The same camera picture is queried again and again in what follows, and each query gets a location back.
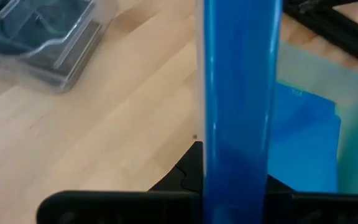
black plastic part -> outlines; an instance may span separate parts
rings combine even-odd
[[[40,205],[38,224],[201,223],[191,192],[60,192]]]
[[[203,191],[203,143],[195,142],[174,168],[151,190]]]
[[[291,0],[284,1],[284,11],[330,43],[358,58],[358,23],[330,7],[316,7],[305,13]]]
[[[358,195],[269,194],[266,223],[357,223]]]
[[[195,142],[149,192],[60,192],[38,224],[202,223],[203,143]],[[267,177],[264,223],[358,223],[358,196],[295,192]]]

translucent plastic sheet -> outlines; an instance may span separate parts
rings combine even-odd
[[[335,102],[341,119],[337,150],[339,193],[358,194],[358,73],[282,43],[277,79]]]

wooden table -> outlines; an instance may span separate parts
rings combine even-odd
[[[37,205],[60,190],[147,190],[181,158],[198,129],[193,6],[122,0],[64,95],[0,83],[0,223],[34,223]],[[358,6],[342,10],[358,18]],[[358,70],[287,16],[282,39]]]

blue tube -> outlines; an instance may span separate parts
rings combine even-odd
[[[282,3],[204,0],[204,223],[261,223]]]

black stand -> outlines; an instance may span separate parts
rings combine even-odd
[[[195,142],[148,192],[60,192],[38,224],[202,223],[203,143]],[[358,223],[358,196],[305,194],[268,176],[264,223]]]

